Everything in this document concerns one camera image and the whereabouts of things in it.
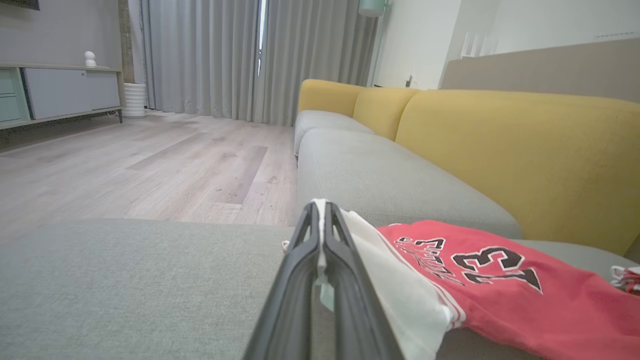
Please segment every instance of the curtain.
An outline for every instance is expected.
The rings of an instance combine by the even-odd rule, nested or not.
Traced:
[[[254,121],[293,125],[308,78],[366,85],[377,18],[358,0],[268,0]]]
[[[251,120],[259,0],[142,0],[148,106]]]

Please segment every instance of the wooden floor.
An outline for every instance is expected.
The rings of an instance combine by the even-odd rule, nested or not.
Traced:
[[[82,218],[294,225],[292,132],[153,111],[4,134],[0,242]]]

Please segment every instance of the white figurine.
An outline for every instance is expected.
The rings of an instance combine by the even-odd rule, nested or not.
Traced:
[[[91,51],[87,51],[84,53],[84,65],[87,67],[95,67],[95,54],[92,53]]]

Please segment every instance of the gray wall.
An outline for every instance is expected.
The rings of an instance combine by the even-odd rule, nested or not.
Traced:
[[[40,0],[40,11],[0,4],[0,62],[100,66],[120,70],[116,0]]]
[[[640,38],[450,61],[443,89],[590,95],[640,102]]]

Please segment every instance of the cabinet top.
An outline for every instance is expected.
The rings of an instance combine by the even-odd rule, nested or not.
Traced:
[[[36,69],[67,69],[67,70],[87,70],[87,71],[109,71],[121,72],[120,69],[111,69],[108,67],[89,67],[80,65],[44,65],[44,64],[27,64],[27,63],[0,63],[0,67],[31,67]]]

